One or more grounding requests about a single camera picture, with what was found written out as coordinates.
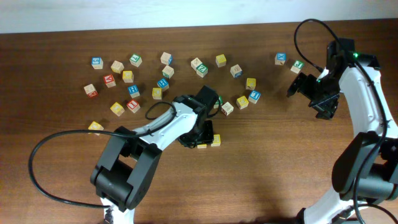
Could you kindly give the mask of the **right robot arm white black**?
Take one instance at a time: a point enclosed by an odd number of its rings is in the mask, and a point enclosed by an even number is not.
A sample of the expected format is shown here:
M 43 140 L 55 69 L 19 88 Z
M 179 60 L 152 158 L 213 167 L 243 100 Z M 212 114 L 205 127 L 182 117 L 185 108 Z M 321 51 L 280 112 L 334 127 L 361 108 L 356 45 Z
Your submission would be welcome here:
M 310 100 L 318 119 L 334 116 L 344 95 L 354 138 L 332 170 L 332 186 L 312 206 L 299 211 L 297 223 L 362 223 L 364 208 L 397 199 L 397 124 L 381 87 L 377 57 L 359 54 L 354 40 L 328 44 L 326 67 L 319 77 L 299 73 L 287 91 Z

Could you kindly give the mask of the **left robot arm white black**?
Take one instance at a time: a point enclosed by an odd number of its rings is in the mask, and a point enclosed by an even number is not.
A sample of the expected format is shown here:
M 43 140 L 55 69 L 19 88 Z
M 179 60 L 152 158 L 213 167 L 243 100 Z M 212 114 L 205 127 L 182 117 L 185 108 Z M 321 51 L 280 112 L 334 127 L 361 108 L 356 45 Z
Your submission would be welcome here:
M 216 91 L 205 85 L 195 96 L 175 97 L 149 124 L 115 130 L 90 177 L 104 207 L 104 223 L 133 223 L 163 150 L 172 142 L 189 148 L 213 142 L 210 111 L 218 100 Z

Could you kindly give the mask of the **yellow S block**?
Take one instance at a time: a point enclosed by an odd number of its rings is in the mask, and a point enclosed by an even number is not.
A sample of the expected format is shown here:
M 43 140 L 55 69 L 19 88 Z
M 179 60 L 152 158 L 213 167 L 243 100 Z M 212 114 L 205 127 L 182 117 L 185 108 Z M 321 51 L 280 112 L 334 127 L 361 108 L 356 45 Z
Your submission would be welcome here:
M 211 147 L 216 147 L 221 145 L 221 136 L 219 134 L 215 134 L 213 136 L 213 142 L 211 143 Z
M 205 148 L 207 148 L 207 144 L 199 144 L 199 145 L 197 145 L 197 148 L 198 149 L 205 149 Z

